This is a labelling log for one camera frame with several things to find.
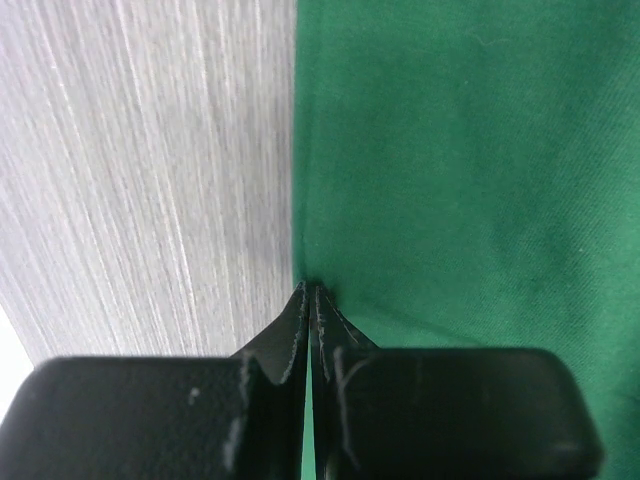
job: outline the green fabric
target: green fabric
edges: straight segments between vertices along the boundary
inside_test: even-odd
[[[381,345],[557,353],[640,478],[640,2],[298,3],[297,279]]]

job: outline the gray brushed surface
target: gray brushed surface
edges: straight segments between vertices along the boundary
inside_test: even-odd
[[[226,354],[291,290],[293,0],[0,0],[0,302],[30,358]]]

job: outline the green cloth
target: green cloth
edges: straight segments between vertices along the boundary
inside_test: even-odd
[[[555,352],[640,478],[640,2],[298,4],[297,279],[381,345]]]

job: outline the white speck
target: white speck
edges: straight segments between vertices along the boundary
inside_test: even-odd
[[[200,396],[200,389],[193,387],[189,392],[189,405],[196,403],[196,397]]]

